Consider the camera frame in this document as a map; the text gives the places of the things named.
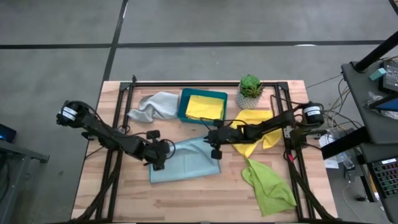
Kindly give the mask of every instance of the lime green towel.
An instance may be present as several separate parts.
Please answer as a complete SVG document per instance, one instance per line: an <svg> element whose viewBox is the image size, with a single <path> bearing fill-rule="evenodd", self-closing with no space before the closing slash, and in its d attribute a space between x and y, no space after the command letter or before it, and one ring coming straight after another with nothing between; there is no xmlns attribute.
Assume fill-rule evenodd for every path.
<svg viewBox="0 0 398 224"><path fill-rule="evenodd" d="M254 187L261 215L272 215L296 206L289 185L271 168L252 159L246 159L243 179Z"/></svg>

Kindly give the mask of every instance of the gray floor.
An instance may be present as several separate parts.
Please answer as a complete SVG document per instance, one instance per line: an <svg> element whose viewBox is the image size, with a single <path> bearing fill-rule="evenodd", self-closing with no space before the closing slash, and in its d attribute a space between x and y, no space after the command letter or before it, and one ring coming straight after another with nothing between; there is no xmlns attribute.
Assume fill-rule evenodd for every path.
<svg viewBox="0 0 398 224"><path fill-rule="evenodd" d="M0 1L0 44L111 43L121 0ZM379 40L398 29L387 0L130 0L119 42ZM110 80L231 80L251 73L265 80L301 79L307 86L338 75L374 45L118 49ZM396 55L398 49L390 52ZM108 49L0 50L0 123L16 143L51 155L31 165L13 223L67 220L87 142L55 124L65 100L95 105ZM309 88L328 108L340 78ZM361 122L351 97L342 113ZM341 170L328 171L339 217L359 221L342 197ZM359 179L346 191L365 221L387 223L379 204L355 202Z"/></svg>

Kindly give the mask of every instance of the white flower pot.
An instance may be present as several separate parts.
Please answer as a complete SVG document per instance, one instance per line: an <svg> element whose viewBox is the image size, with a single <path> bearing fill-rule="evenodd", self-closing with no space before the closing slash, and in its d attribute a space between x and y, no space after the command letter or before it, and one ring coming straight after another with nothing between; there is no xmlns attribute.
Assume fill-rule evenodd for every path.
<svg viewBox="0 0 398 224"><path fill-rule="evenodd" d="M242 109L255 108L257 103L260 100L261 94L257 98L246 98L242 95L240 89L241 89L241 85L239 84L238 92L237 92L236 98L235 98L236 104Z"/></svg>

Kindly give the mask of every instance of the blue tray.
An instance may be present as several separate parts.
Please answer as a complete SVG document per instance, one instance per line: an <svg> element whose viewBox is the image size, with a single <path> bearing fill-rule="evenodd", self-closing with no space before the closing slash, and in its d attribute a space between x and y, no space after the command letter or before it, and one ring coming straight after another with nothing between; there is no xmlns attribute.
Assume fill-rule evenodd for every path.
<svg viewBox="0 0 398 224"><path fill-rule="evenodd" d="M181 98L180 98L180 106L178 107L178 113L177 113L177 116L181 121L189 122L189 123L196 123L196 124L203 124L203 122L204 122L207 125L213 125L212 121L200 121L200 120L196 120L196 119L187 118L187 116L185 115L185 112L187 112L188 102L189 102L191 95L207 96L207 97L223 99L224 100L224 113L223 113L224 115L223 115L222 119L225 119L226 103L227 103L227 99L228 99L228 94L223 93L223 92L217 92L217 91L184 88L182 90L182 94L181 94Z"/></svg>

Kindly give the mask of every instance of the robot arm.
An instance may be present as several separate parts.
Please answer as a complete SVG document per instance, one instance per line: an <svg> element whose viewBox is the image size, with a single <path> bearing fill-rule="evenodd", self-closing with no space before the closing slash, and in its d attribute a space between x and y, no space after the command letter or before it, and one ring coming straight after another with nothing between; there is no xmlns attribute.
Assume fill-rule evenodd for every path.
<svg viewBox="0 0 398 224"><path fill-rule="evenodd" d="M220 146L223 144L252 144L260 140L263 135L286 127L290 127L289 134L293 146L295 146L297 145L296 142L303 140L303 137L305 138L305 135L311 129L319 128L323 124L324 120L321 107L321 104L310 101L309 103L298 105L292 110L285 111L267 121L263 121L260 124L242 124L238 125L236 129L224 126L224 121L222 120L215 120L217 129L209 131L205 137L206 142L214 147L211 157L214 159L222 158ZM296 121L294 115L299 109L302 109L303 120L301 122Z"/></svg>
<svg viewBox="0 0 398 224"><path fill-rule="evenodd" d="M123 150L140 161L145 159L147 164L153 164L154 170L164 169L164 162L170 152L167 141L157 140L160 137L158 130L147 132L147 139L152 142L137 135L122 134L104 123L89 105L80 101L66 101L57 114L57 124L83 128L86 130L82 133L85 138L96 136L101 146Z"/></svg>

